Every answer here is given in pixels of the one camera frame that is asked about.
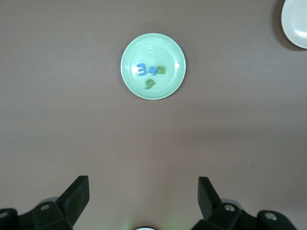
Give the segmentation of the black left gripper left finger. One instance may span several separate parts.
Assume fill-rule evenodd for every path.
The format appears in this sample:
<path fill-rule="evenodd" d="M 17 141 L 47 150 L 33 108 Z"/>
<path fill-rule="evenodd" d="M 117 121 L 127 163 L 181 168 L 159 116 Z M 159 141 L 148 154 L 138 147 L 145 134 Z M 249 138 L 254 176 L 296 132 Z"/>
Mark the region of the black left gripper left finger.
<path fill-rule="evenodd" d="M 0 210 L 2 230 L 72 230 L 89 202 L 88 176 L 78 176 L 59 197 L 41 201 L 18 215 L 14 208 Z"/>

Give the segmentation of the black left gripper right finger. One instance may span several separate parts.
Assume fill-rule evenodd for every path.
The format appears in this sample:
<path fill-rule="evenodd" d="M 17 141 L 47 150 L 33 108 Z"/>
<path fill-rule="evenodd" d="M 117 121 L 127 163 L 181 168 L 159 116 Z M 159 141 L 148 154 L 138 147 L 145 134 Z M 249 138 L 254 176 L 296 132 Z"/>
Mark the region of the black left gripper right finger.
<path fill-rule="evenodd" d="M 259 211 L 254 217 L 239 206 L 224 202 L 218 196 L 208 177 L 199 177 L 198 203 L 203 219 L 194 230 L 295 230 L 294 224 L 283 214 Z"/>

